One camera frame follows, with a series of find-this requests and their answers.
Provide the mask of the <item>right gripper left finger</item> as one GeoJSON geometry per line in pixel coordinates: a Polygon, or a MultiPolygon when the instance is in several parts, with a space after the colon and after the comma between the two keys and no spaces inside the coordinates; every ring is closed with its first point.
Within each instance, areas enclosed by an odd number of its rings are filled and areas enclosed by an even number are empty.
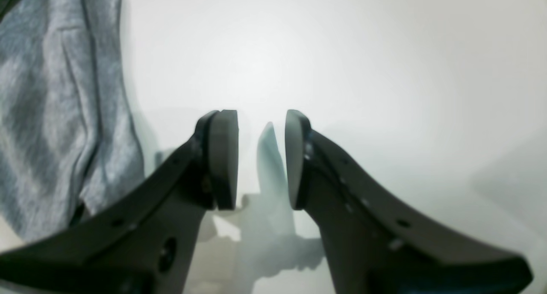
{"type": "Polygon", "coordinates": [[[14,294],[180,294],[209,210],[234,210],[238,113],[211,111],[129,195],[47,239],[2,253],[14,294]]]}

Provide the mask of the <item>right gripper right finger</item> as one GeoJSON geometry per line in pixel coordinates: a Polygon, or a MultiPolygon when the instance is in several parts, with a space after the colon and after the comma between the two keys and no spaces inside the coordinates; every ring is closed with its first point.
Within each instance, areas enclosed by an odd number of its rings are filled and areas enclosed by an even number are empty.
{"type": "Polygon", "coordinates": [[[519,294],[519,253],[444,226],[391,194],[308,117],[285,119],[288,194],[320,230],[338,294],[519,294]]]}

